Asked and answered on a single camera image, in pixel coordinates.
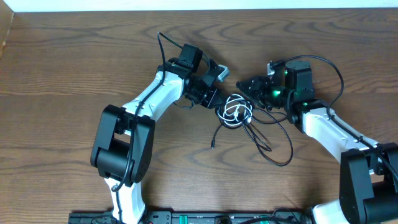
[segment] green connector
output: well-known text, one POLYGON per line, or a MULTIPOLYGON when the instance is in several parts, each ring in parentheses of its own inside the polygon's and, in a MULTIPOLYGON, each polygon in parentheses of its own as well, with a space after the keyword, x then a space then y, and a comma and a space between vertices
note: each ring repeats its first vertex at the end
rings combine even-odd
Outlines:
POLYGON ((188 224, 188 216, 180 215, 180 224, 188 224))

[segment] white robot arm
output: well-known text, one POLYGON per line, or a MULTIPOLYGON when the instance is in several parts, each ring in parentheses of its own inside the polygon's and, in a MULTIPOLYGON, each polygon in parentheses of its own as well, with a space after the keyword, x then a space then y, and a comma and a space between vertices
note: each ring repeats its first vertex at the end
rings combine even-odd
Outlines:
POLYGON ((398 145, 379 144, 341 120, 330 105, 315 98, 309 62, 293 59, 270 62, 268 76, 237 82, 236 86, 260 107, 283 108, 287 119, 302 133, 317 140, 340 163, 338 200, 317 205, 312 223, 378 223, 398 218, 398 145), (383 175, 372 184, 370 175, 383 175))
POLYGON ((193 76, 203 52, 188 44, 181 48, 179 58, 164 60, 154 81, 138 97, 120 108, 109 105, 101 115, 91 165, 111 190, 115 222, 136 224, 145 211, 141 180, 150 164, 155 124, 164 111, 182 95, 209 109, 224 102, 213 82, 224 81, 228 68, 205 56, 208 71, 193 76), (131 136, 130 143, 114 138, 115 133, 131 136))

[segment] wooden table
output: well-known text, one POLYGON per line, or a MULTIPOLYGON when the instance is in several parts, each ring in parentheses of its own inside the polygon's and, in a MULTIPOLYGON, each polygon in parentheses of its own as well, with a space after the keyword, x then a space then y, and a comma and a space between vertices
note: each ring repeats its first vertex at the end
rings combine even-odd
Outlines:
MULTIPOLYGON (((0 223, 65 223, 72 211, 112 207, 90 166, 102 110, 137 96, 161 64, 156 32, 199 46, 231 71, 223 86, 266 74, 299 54, 340 68, 345 93, 334 109, 380 142, 398 141, 398 10, 317 9, 190 12, 18 13, 0 60, 0 223)), ((167 58, 179 50, 164 41, 167 58)), ((340 81, 312 61, 317 96, 340 81)), ((222 129, 213 110, 171 106, 156 124, 143 180, 147 205, 175 210, 305 208, 338 196, 339 164, 283 122, 294 144, 287 167, 266 162, 242 129, 222 129)), ((288 158, 277 126, 258 126, 269 155, 288 158)))

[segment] green led light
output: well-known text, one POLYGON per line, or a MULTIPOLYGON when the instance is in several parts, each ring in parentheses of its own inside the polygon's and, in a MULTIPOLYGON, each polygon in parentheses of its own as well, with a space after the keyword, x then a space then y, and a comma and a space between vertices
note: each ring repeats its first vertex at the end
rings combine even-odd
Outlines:
POLYGON ((280 91, 279 90, 274 90, 273 94, 274 94, 274 96, 279 96, 280 91))

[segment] cable bundle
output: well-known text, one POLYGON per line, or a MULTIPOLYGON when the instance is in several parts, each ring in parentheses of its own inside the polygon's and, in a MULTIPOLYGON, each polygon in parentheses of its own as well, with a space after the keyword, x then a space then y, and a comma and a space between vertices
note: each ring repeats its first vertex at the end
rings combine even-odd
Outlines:
POLYGON ((216 144, 216 135, 217 132, 220 130, 222 126, 228 128, 228 129, 238 129, 240 127, 243 127, 244 131, 246 134, 249 136, 249 138, 255 143, 257 149, 259 150, 260 154, 271 164, 275 166, 286 166, 289 164, 293 158, 293 145, 292 141, 289 138, 289 135, 287 134, 286 130, 280 125, 281 121, 286 120, 287 115, 281 112, 270 112, 270 111, 264 111, 261 109, 257 109, 254 107, 254 105, 243 98, 239 94, 232 94, 228 99, 226 100, 226 103, 224 106, 221 106, 215 110, 216 115, 220 121, 220 125, 216 129, 213 140, 211 142, 211 148, 214 149, 215 144, 216 144), (253 112, 258 111, 261 112, 268 117, 271 118, 271 122, 264 122, 259 119, 257 119, 254 115, 253 112), (276 120, 271 113, 277 113, 277 114, 282 114, 284 115, 284 118, 280 120, 276 120), (253 130, 251 126, 251 121, 255 121, 258 124, 278 124, 278 126, 283 130, 285 133, 287 140, 290 143, 290 157, 286 162, 280 163, 272 160, 270 157, 268 157, 264 151, 271 152, 272 149, 269 147, 253 130))

